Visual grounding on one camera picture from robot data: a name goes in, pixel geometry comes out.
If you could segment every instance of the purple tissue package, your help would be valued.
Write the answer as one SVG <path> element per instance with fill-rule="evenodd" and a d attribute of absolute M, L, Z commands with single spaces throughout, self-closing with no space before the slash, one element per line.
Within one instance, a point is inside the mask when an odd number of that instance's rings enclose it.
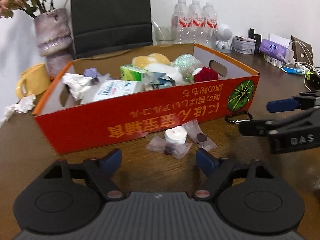
<path fill-rule="evenodd" d="M 267 54 L 277 60 L 284 62 L 285 54 L 287 53 L 287 48 L 269 40 L 262 40 L 259 48 L 261 53 Z"/>

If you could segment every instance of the red cardboard box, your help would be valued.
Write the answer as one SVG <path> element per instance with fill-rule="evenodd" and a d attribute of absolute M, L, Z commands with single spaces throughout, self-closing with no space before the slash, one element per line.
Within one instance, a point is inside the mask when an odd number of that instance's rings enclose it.
<path fill-rule="evenodd" d="M 136 56 L 161 53 L 171 61 L 186 53 L 217 70 L 220 80 L 145 91 L 76 105 L 61 78 L 96 67 L 120 77 L 120 66 Z M 52 82 L 33 111 L 43 133 L 59 154 L 141 138 L 192 119 L 205 122 L 248 110 L 259 73 L 247 65 L 198 44 L 147 46 L 77 59 Z"/>

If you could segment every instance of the water bottle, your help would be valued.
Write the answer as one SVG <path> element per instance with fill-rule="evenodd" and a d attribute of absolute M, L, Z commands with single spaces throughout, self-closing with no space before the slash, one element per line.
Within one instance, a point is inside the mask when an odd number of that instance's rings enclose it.
<path fill-rule="evenodd" d="M 217 13 L 213 8 L 212 3 L 206 2 L 203 7 L 203 12 L 205 14 L 206 26 L 208 28 L 208 40 L 207 44 L 209 46 L 210 41 L 212 39 L 213 30 L 217 27 Z"/>
<path fill-rule="evenodd" d="M 175 43 L 190 43 L 191 14 L 186 0 L 178 0 L 171 20 L 171 33 Z"/>
<path fill-rule="evenodd" d="M 208 29 L 205 27 L 205 15 L 203 10 L 200 8 L 200 2 L 192 0 L 192 4 L 190 4 L 189 9 L 192 15 L 193 43 L 205 45 Z"/>

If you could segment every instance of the black carabiner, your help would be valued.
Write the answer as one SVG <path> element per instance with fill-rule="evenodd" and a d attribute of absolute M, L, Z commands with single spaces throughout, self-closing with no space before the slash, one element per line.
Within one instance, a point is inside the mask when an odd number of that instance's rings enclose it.
<path fill-rule="evenodd" d="M 241 114 L 246 114 L 249 117 L 249 119 L 245 119 L 245 120 L 230 120 L 231 117 L 235 117 L 235 116 L 241 115 Z M 252 115 L 247 111 L 236 113 L 236 114 L 232 114 L 232 115 L 227 115 L 226 118 L 225 118 L 226 122 L 231 123 L 231 124 L 240 124 L 242 122 L 251 121 L 252 119 L 253 119 Z"/>

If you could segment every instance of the white robot figurine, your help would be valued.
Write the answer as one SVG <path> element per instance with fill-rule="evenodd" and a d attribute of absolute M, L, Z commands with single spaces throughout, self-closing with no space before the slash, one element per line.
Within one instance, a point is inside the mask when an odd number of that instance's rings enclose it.
<path fill-rule="evenodd" d="M 229 40 L 232 37 L 230 27 L 226 24 L 218 24 L 217 28 L 214 30 L 214 35 L 217 39 L 215 49 L 223 53 L 230 53 L 231 43 Z"/>

